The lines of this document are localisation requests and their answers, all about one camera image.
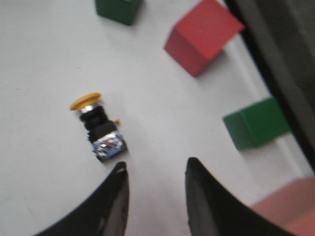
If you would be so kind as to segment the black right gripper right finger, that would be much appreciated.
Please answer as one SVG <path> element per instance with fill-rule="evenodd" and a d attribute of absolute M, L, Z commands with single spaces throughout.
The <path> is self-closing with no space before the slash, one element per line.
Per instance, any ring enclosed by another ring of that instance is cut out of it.
<path fill-rule="evenodd" d="M 233 196 L 196 157 L 185 172 L 188 225 L 193 236 L 289 236 Z"/>

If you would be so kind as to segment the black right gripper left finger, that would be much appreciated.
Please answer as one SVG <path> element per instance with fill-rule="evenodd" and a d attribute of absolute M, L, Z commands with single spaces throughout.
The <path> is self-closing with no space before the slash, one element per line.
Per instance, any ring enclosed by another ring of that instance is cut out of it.
<path fill-rule="evenodd" d="M 126 162 L 118 162 L 101 185 L 76 209 L 38 236 L 123 236 L 129 207 Z"/>

